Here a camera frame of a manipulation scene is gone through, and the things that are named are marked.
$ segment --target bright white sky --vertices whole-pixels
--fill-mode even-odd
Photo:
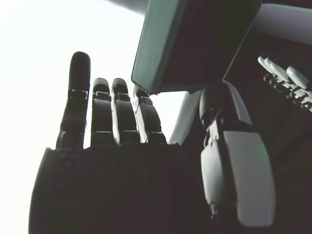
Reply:
[[[0,233],[28,233],[31,192],[46,147],[55,147],[71,56],[97,77],[127,81],[144,17],[104,0],[0,0]],[[153,97],[170,137],[183,93]],[[90,141],[90,121],[86,144]]]

